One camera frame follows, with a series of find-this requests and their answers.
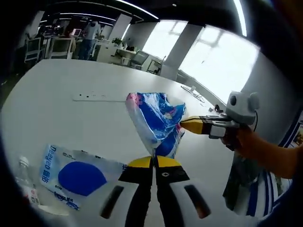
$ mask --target window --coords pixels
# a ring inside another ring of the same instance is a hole
[[[258,52],[259,48],[249,41],[206,26],[179,69],[227,103],[232,91],[241,91],[244,87]]]
[[[187,21],[160,21],[146,41],[143,51],[160,59],[167,58],[186,24]]]

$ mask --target blue and white plastic bag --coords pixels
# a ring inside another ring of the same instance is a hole
[[[184,130],[179,122],[185,103],[172,105],[165,93],[130,93],[126,108],[146,149],[152,156],[174,158]]]
[[[88,166],[94,172],[85,175],[83,166]],[[126,165],[123,163],[91,155],[82,150],[68,150],[56,145],[47,145],[39,178],[41,184],[53,192],[56,198],[78,210],[89,193],[106,182],[117,181],[125,168]],[[80,189],[84,186],[86,188],[81,191],[82,193],[73,193],[70,190],[75,191],[75,184],[76,187],[82,187]]]

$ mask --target plastic bottle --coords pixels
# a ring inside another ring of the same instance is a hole
[[[40,204],[35,185],[28,174],[28,159],[24,156],[19,158],[19,168],[16,175],[16,182],[22,189],[23,195],[30,203]]]

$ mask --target bottle cap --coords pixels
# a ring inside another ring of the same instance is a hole
[[[26,157],[24,157],[24,156],[20,156],[20,158],[19,158],[19,163],[22,163],[22,164],[24,164],[24,165],[26,165],[26,166],[29,166],[29,161],[28,161],[28,159],[27,159]]]

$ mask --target potted plant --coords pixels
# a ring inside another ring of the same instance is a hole
[[[121,46],[121,44],[122,44],[122,39],[120,39],[120,38],[115,38],[115,39],[113,39],[112,43],[115,44],[115,46]]]

